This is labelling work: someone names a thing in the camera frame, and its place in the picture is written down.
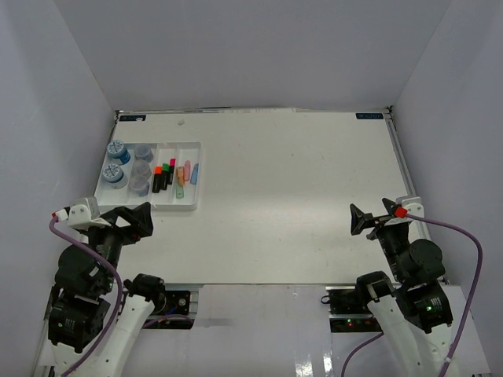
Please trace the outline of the pink correction tape pen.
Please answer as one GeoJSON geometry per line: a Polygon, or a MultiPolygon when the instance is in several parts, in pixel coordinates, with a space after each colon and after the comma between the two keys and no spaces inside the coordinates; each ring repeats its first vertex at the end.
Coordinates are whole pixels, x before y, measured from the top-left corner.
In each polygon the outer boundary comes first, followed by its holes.
{"type": "Polygon", "coordinates": [[[192,164],[189,160],[184,162],[184,181],[190,181],[192,164]]]}

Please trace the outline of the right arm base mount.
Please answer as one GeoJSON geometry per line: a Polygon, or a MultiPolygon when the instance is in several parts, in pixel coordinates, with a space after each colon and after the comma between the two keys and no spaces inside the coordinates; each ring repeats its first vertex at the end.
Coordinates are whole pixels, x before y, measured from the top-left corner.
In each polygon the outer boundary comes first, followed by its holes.
{"type": "Polygon", "coordinates": [[[382,328],[364,306],[354,287],[327,287],[320,302],[329,309],[329,326],[334,334],[379,333],[382,328]]]}

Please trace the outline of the orange correction tape pen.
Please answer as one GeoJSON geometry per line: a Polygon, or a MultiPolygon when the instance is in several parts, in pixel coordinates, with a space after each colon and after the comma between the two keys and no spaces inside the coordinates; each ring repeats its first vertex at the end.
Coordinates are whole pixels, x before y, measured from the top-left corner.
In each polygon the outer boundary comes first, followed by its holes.
{"type": "Polygon", "coordinates": [[[183,187],[185,185],[185,168],[184,167],[177,167],[176,178],[177,178],[178,185],[180,187],[183,187]]]}

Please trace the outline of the blue jar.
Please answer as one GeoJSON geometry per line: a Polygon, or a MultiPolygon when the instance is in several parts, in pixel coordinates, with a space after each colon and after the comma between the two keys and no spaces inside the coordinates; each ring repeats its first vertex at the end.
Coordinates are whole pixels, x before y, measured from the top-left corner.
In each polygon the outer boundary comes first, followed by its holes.
{"type": "Polygon", "coordinates": [[[130,153],[121,140],[110,141],[106,148],[107,156],[120,165],[130,161],[130,153]]]}
{"type": "Polygon", "coordinates": [[[106,165],[101,171],[101,176],[113,189],[121,189],[127,184],[127,176],[121,166],[116,163],[106,165]]]}

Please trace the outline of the pink black highlighter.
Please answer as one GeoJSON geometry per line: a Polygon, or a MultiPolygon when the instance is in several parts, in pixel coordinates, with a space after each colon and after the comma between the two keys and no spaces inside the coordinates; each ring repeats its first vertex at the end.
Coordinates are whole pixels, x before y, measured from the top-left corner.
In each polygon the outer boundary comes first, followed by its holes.
{"type": "Polygon", "coordinates": [[[172,185],[174,180],[174,170],[176,165],[176,158],[171,158],[168,165],[168,184],[172,185]]]}

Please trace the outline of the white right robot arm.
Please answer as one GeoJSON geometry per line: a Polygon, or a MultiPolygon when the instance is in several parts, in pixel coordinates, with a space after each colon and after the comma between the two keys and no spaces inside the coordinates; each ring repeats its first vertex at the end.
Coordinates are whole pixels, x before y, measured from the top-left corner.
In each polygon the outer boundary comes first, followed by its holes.
{"type": "Polygon", "coordinates": [[[439,282],[445,273],[442,251],[425,238],[409,240],[413,216],[424,215],[418,197],[382,200],[384,215],[365,213],[350,205],[351,235],[369,230],[378,240],[392,272],[359,276],[355,305],[371,313],[408,376],[459,376],[456,359],[449,354],[453,313],[439,282]]]}

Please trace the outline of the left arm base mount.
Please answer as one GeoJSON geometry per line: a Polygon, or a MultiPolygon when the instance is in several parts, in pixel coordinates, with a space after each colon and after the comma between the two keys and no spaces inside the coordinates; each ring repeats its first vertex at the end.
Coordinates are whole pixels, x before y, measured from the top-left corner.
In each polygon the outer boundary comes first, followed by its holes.
{"type": "Polygon", "coordinates": [[[117,327],[141,329],[190,329],[190,291],[156,287],[129,287],[117,327]]]}

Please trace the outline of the clear clip jar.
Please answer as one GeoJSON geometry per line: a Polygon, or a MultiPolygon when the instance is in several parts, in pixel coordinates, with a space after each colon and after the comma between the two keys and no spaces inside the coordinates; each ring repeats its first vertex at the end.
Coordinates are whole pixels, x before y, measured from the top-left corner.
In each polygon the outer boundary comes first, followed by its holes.
{"type": "Polygon", "coordinates": [[[135,176],[130,179],[129,188],[132,195],[144,197],[149,194],[149,180],[142,176],[135,176]]]}
{"type": "Polygon", "coordinates": [[[154,157],[152,147],[148,144],[137,144],[134,147],[134,156],[137,160],[143,160],[147,163],[151,163],[154,157]]]}
{"type": "Polygon", "coordinates": [[[152,170],[146,161],[136,160],[131,168],[132,177],[144,177],[145,179],[150,178],[152,175],[152,170]]]}

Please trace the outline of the green correction tape pen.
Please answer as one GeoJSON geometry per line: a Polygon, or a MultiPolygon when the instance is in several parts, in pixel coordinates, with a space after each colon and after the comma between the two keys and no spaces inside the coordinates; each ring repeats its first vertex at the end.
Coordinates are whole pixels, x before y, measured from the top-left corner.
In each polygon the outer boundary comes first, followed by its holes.
{"type": "Polygon", "coordinates": [[[177,199],[183,199],[185,196],[184,187],[180,185],[176,185],[175,187],[175,195],[177,199]]]}

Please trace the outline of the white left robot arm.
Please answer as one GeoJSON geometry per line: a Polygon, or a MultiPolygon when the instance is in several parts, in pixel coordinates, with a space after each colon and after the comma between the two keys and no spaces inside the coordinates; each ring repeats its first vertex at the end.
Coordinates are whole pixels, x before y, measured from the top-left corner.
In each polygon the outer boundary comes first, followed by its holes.
{"type": "Polygon", "coordinates": [[[117,271],[123,247],[153,234],[149,202],[101,214],[90,198],[53,213],[69,245],[57,263],[48,314],[56,376],[120,376],[148,317],[166,304],[163,279],[117,271]]]}

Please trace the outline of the blue correction tape pen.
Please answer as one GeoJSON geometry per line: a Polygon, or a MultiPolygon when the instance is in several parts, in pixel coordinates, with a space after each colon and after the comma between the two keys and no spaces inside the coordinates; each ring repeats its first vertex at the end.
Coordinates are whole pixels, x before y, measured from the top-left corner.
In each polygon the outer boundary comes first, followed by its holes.
{"type": "Polygon", "coordinates": [[[193,168],[192,168],[192,173],[191,173],[191,176],[190,176],[190,184],[191,185],[196,185],[197,184],[197,181],[198,181],[198,174],[199,174],[199,164],[198,163],[195,163],[193,168]]]}

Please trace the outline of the green black highlighter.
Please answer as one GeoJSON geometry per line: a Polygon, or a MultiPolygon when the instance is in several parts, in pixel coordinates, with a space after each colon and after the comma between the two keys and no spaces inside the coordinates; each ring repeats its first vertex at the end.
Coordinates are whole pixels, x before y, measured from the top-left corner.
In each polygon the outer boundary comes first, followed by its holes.
{"type": "Polygon", "coordinates": [[[167,187],[171,184],[171,182],[170,165],[168,163],[163,163],[161,169],[160,188],[162,190],[167,190],[167,187]]]}

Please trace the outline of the orange black highlighter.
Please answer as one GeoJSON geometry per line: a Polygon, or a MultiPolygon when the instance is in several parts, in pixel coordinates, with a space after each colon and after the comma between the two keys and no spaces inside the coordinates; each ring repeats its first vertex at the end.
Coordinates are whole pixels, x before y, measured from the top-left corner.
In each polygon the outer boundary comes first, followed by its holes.
{"type": "Polygon", "coordinates": [[[162,166],[157,166],[154,170],[154,175],[152,179],[152,192],[153,193],[159,193],[161,190],[161,185],[162,185],[162,177],[163,174],[163,168],[162,166]]]}

